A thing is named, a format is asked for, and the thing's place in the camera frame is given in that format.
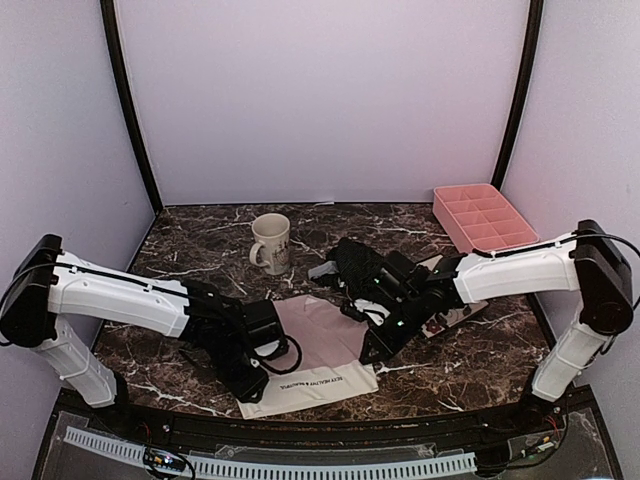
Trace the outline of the pink and white underwear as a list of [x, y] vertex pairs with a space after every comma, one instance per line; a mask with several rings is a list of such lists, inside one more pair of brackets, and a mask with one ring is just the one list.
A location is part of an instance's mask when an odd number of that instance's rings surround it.
[[374, 368], [359, 361], [367, 326], [331, 302], [301, 295], [274, 303], [284, 332], [300, 345], [299, 367], [272, 374], [257, 403], [238, 404], [245, 419], [288, 414], [374, 393]]

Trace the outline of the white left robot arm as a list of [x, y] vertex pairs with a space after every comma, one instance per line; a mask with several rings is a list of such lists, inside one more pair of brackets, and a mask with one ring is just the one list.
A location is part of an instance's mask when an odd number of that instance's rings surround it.
[[43, 236], [1, 297], [1, 344], [29, 349], [72, 386], [120, 436], [141, 427], [124, 378], [103, 365], [73, 331], [68, 316], [132, 325], [185, 342], [210, 358], [218, 380], [242, 403], [259, 402], [272, 361], [301, 347], [286, 334], [270, 300], [244, 304], [213, 285], [140, 277], [84, 261]]

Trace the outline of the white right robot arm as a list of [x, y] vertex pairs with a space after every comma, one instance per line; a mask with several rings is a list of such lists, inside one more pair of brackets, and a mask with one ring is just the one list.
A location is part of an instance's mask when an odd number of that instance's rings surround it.
[[581, 305], [549, 355], [530, 375], [510, 424], [521, 434], [545, 422], [554, 404], [595, 356], [632, 324], [638, 300], [622, 238], [593, 220], [553, 240], [502, 251], [473, 250], [444, 257], [433, 268], [391, 252], [373, 284], [392, 303], [381, 316], [368, 310], [360, 361], [385, 361], [438, 313], [481, 301], [544, 291], [577, 291]]

